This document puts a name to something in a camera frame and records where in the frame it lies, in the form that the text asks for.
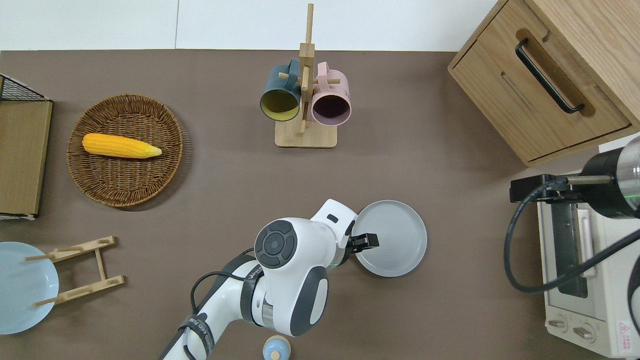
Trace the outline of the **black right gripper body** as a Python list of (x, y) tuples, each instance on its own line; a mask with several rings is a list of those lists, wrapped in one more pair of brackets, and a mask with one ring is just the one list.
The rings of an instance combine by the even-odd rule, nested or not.
[(510, 182), (509, 202), (520, 203), (537, 187), (557, 178), (552, 174), (539, 174), (530, 177), (517, 178)]

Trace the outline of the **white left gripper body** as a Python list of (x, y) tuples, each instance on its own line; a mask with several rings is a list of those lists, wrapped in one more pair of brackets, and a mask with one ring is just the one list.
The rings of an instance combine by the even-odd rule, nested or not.
[(343, 203), (327, 199), (310, 219), (329, 226), (334, 233), (336, 246), (345, 249), (357, 218), (358, 214)]

